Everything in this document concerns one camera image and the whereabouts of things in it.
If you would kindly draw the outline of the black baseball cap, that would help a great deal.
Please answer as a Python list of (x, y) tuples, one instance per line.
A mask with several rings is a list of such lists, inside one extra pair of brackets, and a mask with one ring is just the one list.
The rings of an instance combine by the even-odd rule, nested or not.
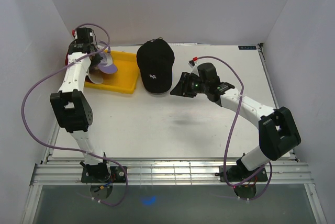
[(175, 55), (165, 40), (155, 38), (144, 43), (136, 53), (136, 60), (147, 92), (163, 94), (171, 88)]

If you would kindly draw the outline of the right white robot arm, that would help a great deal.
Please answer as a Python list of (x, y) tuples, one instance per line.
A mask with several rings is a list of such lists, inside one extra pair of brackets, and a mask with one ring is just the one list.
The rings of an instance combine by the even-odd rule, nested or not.
[(291, 111), (263, 105), (242, 96), (234, 85), (222, 82), (212, 63), (194, 64), (190, 73), (183, 72), (171, 95), (193, 98), (205, 94), (213, 103), (229, 109), (252, 123), (259, 132), (259, 144), (239, 158), (235, 165), (218, 173), (222, 181), (248, 181), (260, 167), (276, 161), (301, 143)]

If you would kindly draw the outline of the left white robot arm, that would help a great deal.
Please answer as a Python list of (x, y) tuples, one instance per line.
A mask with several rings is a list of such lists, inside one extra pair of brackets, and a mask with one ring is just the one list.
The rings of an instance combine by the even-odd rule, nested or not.
[(88, 176), (105, 182), (111, 176), (107, 161), (101, 157), (105, 153), (89, 138), (88, 129), (93, 123), (93, 110), (86, 100), (83, 90), (90, 67), (100, 63), (102, 56), (96, 52), (93, 29), (78, 27), (72, 35), (66, 55), (66, 73), (56, 93), (50, 95), (50, 103), (58, 125), (65, 129), (77, 142), (83, 151), (84, 161), (81, 166), (86, 169)]

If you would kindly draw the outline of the purple visor cap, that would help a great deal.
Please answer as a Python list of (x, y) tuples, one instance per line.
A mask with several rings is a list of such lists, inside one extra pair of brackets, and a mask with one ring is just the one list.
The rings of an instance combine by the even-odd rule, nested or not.
[(113, 61), (110, 45), (100, 40), (97, 45), (98, 49), (102, 49), (104, 46), (107, 46), (107, 48), (104, 52), (99, 53), (100, 63), (97, 67), (105, 74), (115, 74), (118, 71), (118, 68)]

